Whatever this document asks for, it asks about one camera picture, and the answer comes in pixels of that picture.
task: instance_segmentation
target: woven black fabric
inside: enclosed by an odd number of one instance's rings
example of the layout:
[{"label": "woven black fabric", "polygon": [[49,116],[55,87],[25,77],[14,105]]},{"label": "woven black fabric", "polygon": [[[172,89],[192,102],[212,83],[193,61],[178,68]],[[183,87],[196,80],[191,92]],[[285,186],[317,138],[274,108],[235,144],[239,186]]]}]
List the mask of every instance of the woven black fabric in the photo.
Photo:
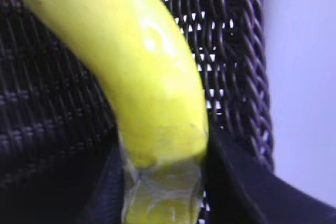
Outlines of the woven black fabric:
[{"label": "woven black fabric", "polygon": [[[262,0],[162,1],[192,49],[209,115],[272,171]],[[20,0],[0,0],[3,223],[17,223],[14,211],[26,223],[118,223],[114,131],[94,76]]]}]

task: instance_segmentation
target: banana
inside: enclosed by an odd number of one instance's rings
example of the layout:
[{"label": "banana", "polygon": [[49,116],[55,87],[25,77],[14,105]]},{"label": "banana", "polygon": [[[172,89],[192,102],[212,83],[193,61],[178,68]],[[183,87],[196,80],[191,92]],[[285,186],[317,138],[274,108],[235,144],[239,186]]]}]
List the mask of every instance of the banana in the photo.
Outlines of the banana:
[{"label": "banana", "polygon": [[23,0],[97,76],[115,112],[122,222],[194,224],[208,120],[186,40],[160,0]]}]

